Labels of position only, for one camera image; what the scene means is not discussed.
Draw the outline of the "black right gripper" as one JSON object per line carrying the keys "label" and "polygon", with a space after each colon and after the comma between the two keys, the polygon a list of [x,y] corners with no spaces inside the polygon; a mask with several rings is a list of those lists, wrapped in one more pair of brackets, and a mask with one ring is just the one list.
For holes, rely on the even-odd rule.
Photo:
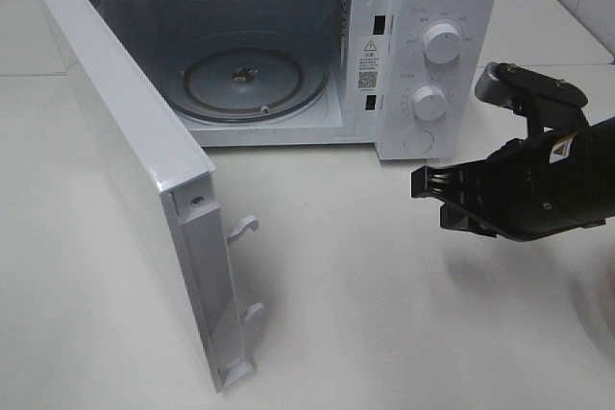
{"label": "black right gripper", "polygon": [[586,227],[589,221],[566,209],[556,194],[550,148],[549,141],[532,146],[518,140],[484,160],[420,167],[411,173],[411,197],[444,200],[439,224],[446,230],[531,241]]}

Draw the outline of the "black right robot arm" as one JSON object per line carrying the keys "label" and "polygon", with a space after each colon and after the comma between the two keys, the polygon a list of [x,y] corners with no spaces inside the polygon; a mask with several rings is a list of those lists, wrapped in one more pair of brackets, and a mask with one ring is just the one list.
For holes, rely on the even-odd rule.
{"label": "black right robot arm", "polygon": [[440,226],[533,241],[602,226],[614,215],[614,121],[514,138],[483,160],[424,166],[414,198],[441,201]]}

